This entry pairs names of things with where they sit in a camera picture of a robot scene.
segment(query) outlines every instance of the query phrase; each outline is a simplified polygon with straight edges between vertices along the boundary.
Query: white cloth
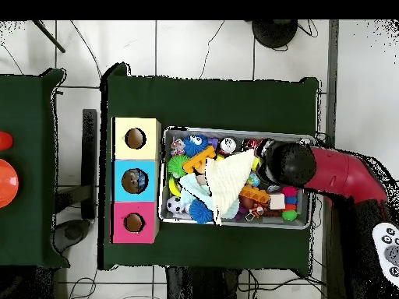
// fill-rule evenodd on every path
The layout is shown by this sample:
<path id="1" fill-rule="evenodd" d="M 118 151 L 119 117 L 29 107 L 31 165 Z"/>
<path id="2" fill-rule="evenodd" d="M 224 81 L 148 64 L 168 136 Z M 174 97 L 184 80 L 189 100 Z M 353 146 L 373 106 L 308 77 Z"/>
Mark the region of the white cloth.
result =
<path id="1" fill-rule="evenodd" d="M 254 159 L 253 149 L 229 156 L 224 160 L 207 158 L 205 178 L 214 202 L 214 220 L 221 225 L 221 215 L 232 206 L 248 180 Z"/>

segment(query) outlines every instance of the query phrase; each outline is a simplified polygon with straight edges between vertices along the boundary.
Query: pink toy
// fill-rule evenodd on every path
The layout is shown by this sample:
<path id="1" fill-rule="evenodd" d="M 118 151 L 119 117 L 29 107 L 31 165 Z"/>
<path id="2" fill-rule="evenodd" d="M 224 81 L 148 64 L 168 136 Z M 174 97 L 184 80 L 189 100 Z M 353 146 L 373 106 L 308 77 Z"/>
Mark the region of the pink toy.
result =
<path id="1" fill-rule="evenodd" d="M 298 189 L 294 187 L 283 187 L 281 190 L 285 197 L 296 197 L 297 191 Z"/>

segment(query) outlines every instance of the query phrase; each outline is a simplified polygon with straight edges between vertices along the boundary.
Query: blue toy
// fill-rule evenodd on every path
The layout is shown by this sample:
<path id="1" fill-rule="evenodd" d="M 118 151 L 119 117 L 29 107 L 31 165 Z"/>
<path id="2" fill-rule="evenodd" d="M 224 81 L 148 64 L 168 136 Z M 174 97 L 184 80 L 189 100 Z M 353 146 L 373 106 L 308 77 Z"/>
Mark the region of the blue toy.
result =
<path id="1" fill-rule="evenodd" d="M 210 211 L 204 203 L 195 199 L 189 208 L 189 215 L 197 222 L 197 223 L 209 223 L 213 219 L 213 212 Z"/>
<path id="2" fill-rule="evenodd" d="M 194 157 L 208 147 L 208 138 L 204 135 L 191 135 L 183 140 L 184 152 L 188 157 Z"/>

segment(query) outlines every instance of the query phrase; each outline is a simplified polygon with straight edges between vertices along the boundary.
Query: shape sorter box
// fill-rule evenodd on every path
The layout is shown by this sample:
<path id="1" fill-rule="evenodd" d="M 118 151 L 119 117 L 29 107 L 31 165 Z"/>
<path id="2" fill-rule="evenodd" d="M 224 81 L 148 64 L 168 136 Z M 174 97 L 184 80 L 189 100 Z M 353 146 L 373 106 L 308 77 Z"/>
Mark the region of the shape sorter box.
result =
<path id="1" fill-rule="evenodd" d="M 122 177 L 126 171 L 138 169 L 147 176 L 147 187 L 139 194 L 131 194 L 122 186 Z M 158 191 L 158 160 L 115 160 L 114 186 L 115 202 L 156 202 Z"/>
<path id="2" fill-rule="evenodd" d="M 159 160 L 161 124 L 155 118 L 115 117 L 115 159 L 117 160 Z M 129 147 L 126 135 L 138 129 L 143 135 L 143 145 L 138 149 Z"/>
<path id="3" fill-rule="evenodd" d="M 129 231 L 126 219 L 130 215 L 139 216 L 139 231 Z M 152 244 L 159 230 L 156 202 L 116 202 L 114 203 L 114 232 L 111 243 Z"/>

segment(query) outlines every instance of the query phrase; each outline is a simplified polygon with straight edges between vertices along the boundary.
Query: green table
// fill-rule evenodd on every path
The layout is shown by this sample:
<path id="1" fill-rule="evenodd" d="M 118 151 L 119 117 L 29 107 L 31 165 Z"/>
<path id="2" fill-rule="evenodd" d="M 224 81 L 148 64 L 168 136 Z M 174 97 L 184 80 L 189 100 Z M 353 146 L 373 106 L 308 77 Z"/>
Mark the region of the green table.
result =
<path id="1" fill-rule="evenodd" d="M 55 205 L 53 90 L 61 69 L 40 76 L 0 75 L 0 131 L 13 146 L 0 151 L 19 177 L 14 200 L 0 209 L 0 265 L 68 267 L 52 247 Z"/>
<path id="2" fill-rule="evenodd" d="M 154 244 L 110 244 L 111 117 L 169 125 L 314 135 L 318 81 L 299 83 L 130 77 L 126 64 L 101 81 L 98 265 L 219 266 L 309 271 L 305 230 L 161 223 Z"/>

